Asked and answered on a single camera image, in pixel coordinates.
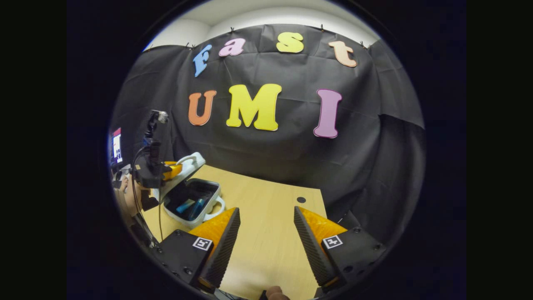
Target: black fabric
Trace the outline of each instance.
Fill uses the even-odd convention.
[[[277,36],[303,36],[301,53],[281,53]],[[233,38],[243,53],[220,57]],[[355,68],[340,64],[332,41],[353,48]],[[207,68],[194,77],[193,58],[208,44]],[[267,83],[282,87],[277,131],[244,124],[226,126],[229,87],[244,84],[252,98]],[[320,115],[318,89],[339,92],[334,139],[313,134]],[[189,95],[217,92],[203,126],[188,120]],[[205,98],[199,101],[202,115]],[[141,146],[151,109],[169,112],[155,138],[164,160],[200,152],[206,163],[227,171],[322,191],[328,218],[349,210],[378,240],[394,242],[405,228],[422,184],[423,119],[409,78],[384,43],[368,49],[344,36],[299,25],[264,25],[223,34],[194,49],[162,46],[144,52],[132,67],[114,111],[111,130],[122,128],[122,153],[130,161]]]

